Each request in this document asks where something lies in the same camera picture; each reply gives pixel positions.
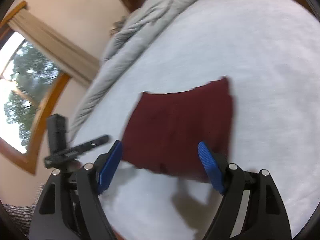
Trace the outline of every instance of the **blue gripper pad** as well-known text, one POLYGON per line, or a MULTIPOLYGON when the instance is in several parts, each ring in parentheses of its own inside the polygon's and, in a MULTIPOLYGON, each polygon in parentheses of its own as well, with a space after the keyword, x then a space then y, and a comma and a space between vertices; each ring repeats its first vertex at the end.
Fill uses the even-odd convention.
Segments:
POLYGON ((223 186, 223 174, 204 142, 199 142, 198 154, 205 172, 211 181, 212 187, 223 195, 225 192, 225 187, 223 186))
POLYGON ((122 158, 122 143, 119 142, 110 153, 108 160, 99 173, 97 193, 101 195, 110 186, 111 180, 116 172, 119 162, 122 158))

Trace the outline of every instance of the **curtain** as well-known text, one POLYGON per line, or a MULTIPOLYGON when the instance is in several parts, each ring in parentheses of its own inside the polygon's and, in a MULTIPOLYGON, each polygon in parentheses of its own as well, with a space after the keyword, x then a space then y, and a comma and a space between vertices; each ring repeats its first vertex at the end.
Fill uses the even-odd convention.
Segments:
POLYGON ((24 36, 65 73, 89 86, 99 70, 99 60, 79 48, 54 29, 21 9, 9 26, 24 36))

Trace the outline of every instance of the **window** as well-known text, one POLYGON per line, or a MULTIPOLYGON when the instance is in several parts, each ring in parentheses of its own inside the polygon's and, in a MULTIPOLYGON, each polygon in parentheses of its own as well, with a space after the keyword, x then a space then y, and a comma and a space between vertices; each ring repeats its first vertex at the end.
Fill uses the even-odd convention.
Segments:
POLYGON ((19 33, 0 50, 0 137, 25 154, 32 122, 59 69, 19 33))

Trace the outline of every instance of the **sky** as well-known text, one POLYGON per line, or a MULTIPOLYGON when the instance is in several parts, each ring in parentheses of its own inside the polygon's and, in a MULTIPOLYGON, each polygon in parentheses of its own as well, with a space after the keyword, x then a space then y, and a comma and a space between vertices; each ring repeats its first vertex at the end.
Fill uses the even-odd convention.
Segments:
MULTIPOLYGON (((24 37, 19 33, 14 33, 6 44, 0 50, 0 73, 4 69, 5 65, 8 63, 10 57, 18 48, 18 46, 23 42, 24 37)), ((4 77, 10 79, 10 75, 13 73, 13 62, 11 61, 4 72, 4 77)), ((17 123, 8 124, 6 122, 6 115, 4 113, 4 104, 8 101, 9 94, 11 92, 8 83, 1 79, 0 80, 0 137, 9 143, 11 146, 16 148, 21 153, 25 153, 26 149, 21 145, 21 140, 19 139, 19 125, 17 123)))

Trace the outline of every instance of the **folded garment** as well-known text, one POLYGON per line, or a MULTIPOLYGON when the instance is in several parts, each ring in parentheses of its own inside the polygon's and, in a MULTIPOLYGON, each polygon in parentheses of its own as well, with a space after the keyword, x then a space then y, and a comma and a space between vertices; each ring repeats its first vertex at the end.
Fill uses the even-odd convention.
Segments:
POLYGON ((122 138, 123 160, 153 172, 203 180, 198 143, 228 154, 232 120, 228 79, 190 91, 143 92, 122 138))

